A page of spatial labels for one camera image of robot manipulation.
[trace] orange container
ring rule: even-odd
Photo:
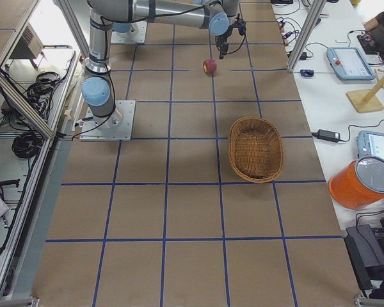
[[[384,198],[384,160],[365,156],[355,160],[328,182],[330,194],[342,206],[358,210]]]

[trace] wicker basket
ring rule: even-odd
[[[279,131],[260,117],[237,120],[230,129],[229,163],[235,173],[247,181],[272,181],[283,168]]]

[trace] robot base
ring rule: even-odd
[[[147,26],[148,22],[146,21],[139,21],[135,23],[138,26],[138,32],[131,36],[120,36],[117,34],[117,32],[113,32],[111,37],[111,43],[113,45],[130,45],[130,44],[139,44],[142,45],[145,43],[145,37],[147,35]]]
[[[117,100],[116,109],[123,115],[122,121],[116,127],[110,129],[97,128],[80,135],[81,141],[130,141],[132,124],[135,114],[135,100]],[[91,117],[92,112],[88,108],[86,117]],[[93,129],[94,121],[84,122],[82,131]]]

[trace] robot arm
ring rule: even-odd
[[[241,33],[242,22],[244,25],[239,16],[236,18],[239,0],[195,1],[206,2],[198,5],[162,0],[87,0],[91,7],[90,48],[89,57],[85,59],[86,80],[81,91],[99,129],[114,127],[122,119],[122,114],[116,109],[109,76],[109,48],[114,23],[131,24],[146,20],[209,29],[216,36],[220,58],[227,54],[227,38],[234,28]]]
[[[87,0],[91,9],[89,71],[106,73],[113,23],[130,24],[146,20],[179,26],[209,29],[216,36],[220,58],[227,54],[227,38],[237,27],[235,20],[239,0],[195,0],[202,5],[166,2],[162,0]],[[239,25],[244,23],[237,17]]]

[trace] floor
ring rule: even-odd
[[[271,5],[240,9],[247,41],[213,75],[205,30],[150,24],[145,45],[113,46],[116,97],[137,100],[132,140],[74,141],[32,292],[41,306],[354,306]],[[272,183],[228,163],[229,128],[248,115],[282,134]]]

